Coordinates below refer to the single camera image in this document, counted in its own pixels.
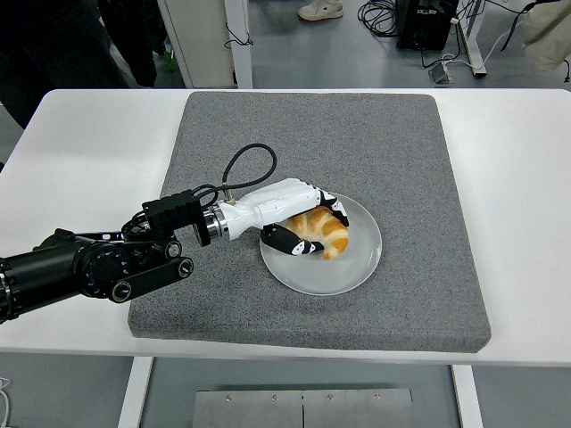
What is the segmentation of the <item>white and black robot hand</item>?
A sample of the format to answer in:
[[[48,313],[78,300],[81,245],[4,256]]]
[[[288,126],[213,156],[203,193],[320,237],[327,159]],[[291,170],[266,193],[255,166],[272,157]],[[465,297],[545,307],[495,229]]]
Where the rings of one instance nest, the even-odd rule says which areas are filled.
[[[321,252],[334,259],[349,244],[349,221],[343,204],[316,186],[287,178],[247,194],[234,203],[218,202],[219,235],[235,240],[249,228],[261,231],[269,247],[298,256]]]

